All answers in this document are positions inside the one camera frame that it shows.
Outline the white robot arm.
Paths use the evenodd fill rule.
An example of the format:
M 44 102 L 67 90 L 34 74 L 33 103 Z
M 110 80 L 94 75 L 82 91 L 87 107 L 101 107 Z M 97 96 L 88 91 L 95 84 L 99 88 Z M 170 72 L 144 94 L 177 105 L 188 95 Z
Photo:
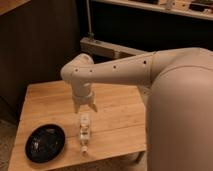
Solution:
M 76 107 L 93 102 L 93 83 L 147 87 L 147 171 L 213 171 L 213 51 L 161 50 L 99 64 L 82 53 L 61 77 Z

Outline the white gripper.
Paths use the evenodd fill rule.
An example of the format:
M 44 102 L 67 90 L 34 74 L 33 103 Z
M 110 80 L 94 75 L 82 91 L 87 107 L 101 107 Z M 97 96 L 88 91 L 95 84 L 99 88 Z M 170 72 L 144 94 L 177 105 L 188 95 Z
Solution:
M 89 104 L 89 107 L 95 112 L 98 112 L 96 104 L 94 101 L 94 92 L 93 91 L 74 91 L 72 95 L 74 101 L 74 112 L 78 114 L 80 110 L 80 105 Z

